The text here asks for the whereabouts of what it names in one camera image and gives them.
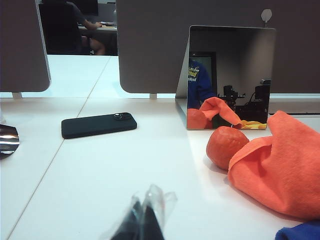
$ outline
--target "orange fruit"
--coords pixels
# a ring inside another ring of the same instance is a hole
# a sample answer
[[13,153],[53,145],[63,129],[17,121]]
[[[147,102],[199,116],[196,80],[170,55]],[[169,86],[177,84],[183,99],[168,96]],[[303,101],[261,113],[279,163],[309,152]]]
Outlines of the orange fruit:
[[188,129],[204,129],[207,125],[205,114],[195,108],[189,108],[186,114],[186,127]]
[[249,139],[238,129],[229,126],[218,127],[206,145],[206,154],[219,168],[228,170],[230,159]]

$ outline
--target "hand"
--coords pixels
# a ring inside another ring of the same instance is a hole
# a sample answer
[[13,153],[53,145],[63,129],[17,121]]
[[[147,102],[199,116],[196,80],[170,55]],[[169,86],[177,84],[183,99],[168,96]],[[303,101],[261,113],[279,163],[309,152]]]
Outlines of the hand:
[[101,27],[102,27],[102,23],[96,22],[96,23],[95,23],[95,26],[96,26],[97,28],[101,28]]

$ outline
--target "computer monitor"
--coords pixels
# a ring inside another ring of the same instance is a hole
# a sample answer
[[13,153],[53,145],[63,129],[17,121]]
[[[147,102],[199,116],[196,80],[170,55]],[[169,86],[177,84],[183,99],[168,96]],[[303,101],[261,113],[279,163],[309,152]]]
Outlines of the computer monitor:
[[[36,0],[1,1],[0,92],[42,92],[50,73]],[[27,27],[19,27],[23,22]]]
[[68,0],[74,3],[83,15],[98,16],[98,0]]

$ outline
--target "yellow cloth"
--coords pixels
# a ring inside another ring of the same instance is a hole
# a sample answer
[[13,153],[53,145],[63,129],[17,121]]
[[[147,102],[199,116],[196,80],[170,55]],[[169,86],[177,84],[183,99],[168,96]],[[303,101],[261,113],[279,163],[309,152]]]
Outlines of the yellow cloth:
[[266,129],[267,124],[258,121],[241,120],[241,129]]

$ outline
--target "leg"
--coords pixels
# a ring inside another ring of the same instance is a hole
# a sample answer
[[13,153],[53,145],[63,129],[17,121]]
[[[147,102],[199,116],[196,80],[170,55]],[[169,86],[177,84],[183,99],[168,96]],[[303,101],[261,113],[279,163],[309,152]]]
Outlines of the leg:
[[89,46],[88,37],[87,36],[81,36],[81,44],[82,44],[82,47],[88,47]]
[[106,48],[101,42],[90,38],[90,48],[94,51],[94,55],[105,55]]

